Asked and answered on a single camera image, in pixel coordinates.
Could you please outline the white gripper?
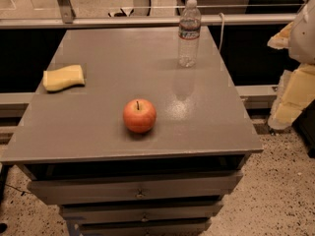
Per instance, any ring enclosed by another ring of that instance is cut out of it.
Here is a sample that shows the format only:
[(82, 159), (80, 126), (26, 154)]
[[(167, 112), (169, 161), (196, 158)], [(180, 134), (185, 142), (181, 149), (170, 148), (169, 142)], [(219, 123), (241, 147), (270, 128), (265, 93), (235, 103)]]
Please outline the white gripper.
[(289, 57), (301, 64), (293, 72), (285, 70), (280, 78), (268, 125), (274, 130), (291, 126), (302, 111), (315, 100), (315, 0), (309, 0), (294, 19), (272, 36), (267, 45), (288, 49)]

